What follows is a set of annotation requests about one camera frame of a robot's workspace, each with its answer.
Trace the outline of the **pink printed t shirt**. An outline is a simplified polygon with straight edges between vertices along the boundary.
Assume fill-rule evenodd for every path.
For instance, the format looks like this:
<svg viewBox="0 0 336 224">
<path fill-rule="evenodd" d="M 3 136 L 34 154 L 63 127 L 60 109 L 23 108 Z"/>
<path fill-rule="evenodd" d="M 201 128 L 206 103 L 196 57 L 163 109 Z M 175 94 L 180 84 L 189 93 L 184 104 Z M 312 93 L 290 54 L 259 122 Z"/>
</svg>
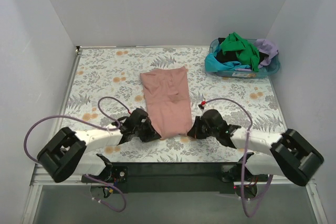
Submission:
<svg viewBox="0 0 336 224">
<path fill-rule="evenodd" d="M 187 69 L 154 69 L 140 79 L 147 113 L 161 139 L 186 135 L 193 124 Z"/>
</svg>

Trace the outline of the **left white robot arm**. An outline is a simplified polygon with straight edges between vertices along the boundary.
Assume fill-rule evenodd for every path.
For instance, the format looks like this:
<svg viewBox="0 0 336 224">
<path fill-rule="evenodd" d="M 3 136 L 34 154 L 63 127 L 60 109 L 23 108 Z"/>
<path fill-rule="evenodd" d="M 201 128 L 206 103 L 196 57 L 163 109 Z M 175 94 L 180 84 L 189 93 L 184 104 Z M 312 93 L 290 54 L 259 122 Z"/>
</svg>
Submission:
<svg viewBox="0 0 336 224">
<path fill-rule="evenodd" d="M 112 122 L 106 130 L 61 128 L 38 153 L 37 160 L 56 183 L 65 181 L 72 174 L 81 174 L 85 183 L 90 177 L 108 183 L 119 181 L 119 171 L 107 157 L 88 153 L 124 144 L 134 137 L 144 143 L 161 137 L 152 126 L 148 113 L 139 108 Z"/>
</svg>

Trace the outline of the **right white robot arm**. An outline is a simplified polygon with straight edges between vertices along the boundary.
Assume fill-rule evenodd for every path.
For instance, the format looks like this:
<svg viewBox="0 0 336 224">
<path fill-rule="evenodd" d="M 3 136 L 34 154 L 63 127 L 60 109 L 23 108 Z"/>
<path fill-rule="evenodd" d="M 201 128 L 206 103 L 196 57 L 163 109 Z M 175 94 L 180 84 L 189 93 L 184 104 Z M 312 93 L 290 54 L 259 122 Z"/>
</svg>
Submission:
<svg viewBox="0 0 336 224">
<path fill-rule="evenodd" d="M 296 130 L 266 133 L 227 124 L 215 109 L 196 117 L 188 136 L 195 139 L 216 138 L 223 146 L 243 149 L 244 162 L 251 175 L 283 176 L 298 186 L 305 186 L 324 163 L 323 156 Z"/>
</svg>

